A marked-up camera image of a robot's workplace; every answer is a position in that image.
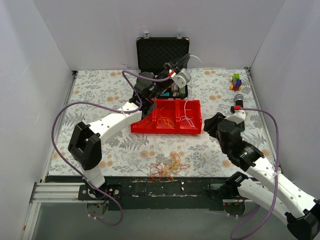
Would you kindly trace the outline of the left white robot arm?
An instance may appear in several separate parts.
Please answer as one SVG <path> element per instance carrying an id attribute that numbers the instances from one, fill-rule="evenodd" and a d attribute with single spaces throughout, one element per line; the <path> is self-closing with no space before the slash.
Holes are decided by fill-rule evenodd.
<path id="1" fill-rule="evenodd" d="M 74 127 L 68 150 L 79 163 L 84 179 L 90 184 L 89 194 L 95 200 L 106 196 L 105 178 L 99 164 L 102 160 L 102 145 L 117 132 L 148 117 L 156 108 L 155 99 L 160 97 L 172 84 L 185 87 L 191 80 L 187 71 L 189 53 L 166 62 L 164 69 L 154 75 L 142 71 L 138 74 L 123 70 L 122 75 L 136 77 L 132 97 L 119 109 L 111 109 L 110 114 L 89 124 L 79 122 Z"/>

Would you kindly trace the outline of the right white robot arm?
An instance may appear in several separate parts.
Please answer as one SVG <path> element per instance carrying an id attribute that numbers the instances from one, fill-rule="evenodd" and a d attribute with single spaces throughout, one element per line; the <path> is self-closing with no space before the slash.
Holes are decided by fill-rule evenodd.
<path id="1" fill-rule="evenodd" d="M 273 166 L 262 151 L 243 140 L 238 125 L 245 112 L 218 112 L 204 121 L 203 130 L 215 138 L 227 158 L 241 171 L 215 192 L 222 198 L 240 196 L 271 210 L 298 240 L 313 240 L 320 232 L 320 201 L 304 192 Z"/>

